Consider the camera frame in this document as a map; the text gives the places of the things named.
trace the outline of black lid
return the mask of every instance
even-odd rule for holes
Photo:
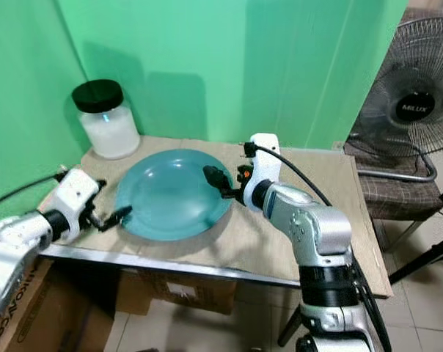
[[[124,94],[116,81],[96,79],[76,87],[72,99],[80,111],[97,113],[118,107],[124,101]]]

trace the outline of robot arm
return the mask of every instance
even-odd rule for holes
[[[9,304],[26,268],[52,242],[62,239],[69,243],[91,225],[105,231],[131,212],[131,207],[125,207],[107,221],[94,216],[92,201],[105,184],[80,169],[71,169],[41,211],[0,221],[0,313]]]
[[[302,302],[281,334],[279,344],[285,345],[302,322],[311,335],[297,342],[297,351],[374,352],[366,312],[357,295],[349,221],[338,209],[279,183],[280,161],[253,146],[279,152],[275,135],[255,134],[251,143],[244,145],[253,167],[250,175],[238,176],[240,189],[225,189],[220,171],[212,166],[205,166],[204,173],[222,197],[235,197],[250,210],[262,211],[292,243],[299,264]],[[238,171],[246,168],[240,166]]]

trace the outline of glass jar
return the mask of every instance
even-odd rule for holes
[[[116,81],[98,79],[76,87],[73,101],[96,154],[106,159],[124,158],[137,149],[140,135],[132,111]]]

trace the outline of blue plate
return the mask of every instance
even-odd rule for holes
[[[233,184],[219,160],[198,150],[168,150],[135,164],[117,189],[116,209],[132,206],[124,228],[156,241],[182,240],[211,228],[231,201],[207,183],[205,165],[223,170]]]

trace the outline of cardboard box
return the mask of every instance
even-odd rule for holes
[[[153,288],[153,298],[229,315],[233,310],[236,282],[190,274],[140,270]]]
[[[51,261],[40,260],[0,317],[0,352],[102,351],[112,323]]]
[[[152,285],[143,281],[137,272],[122,271],[117,287],[116,310],[146,315],[153,298]]]

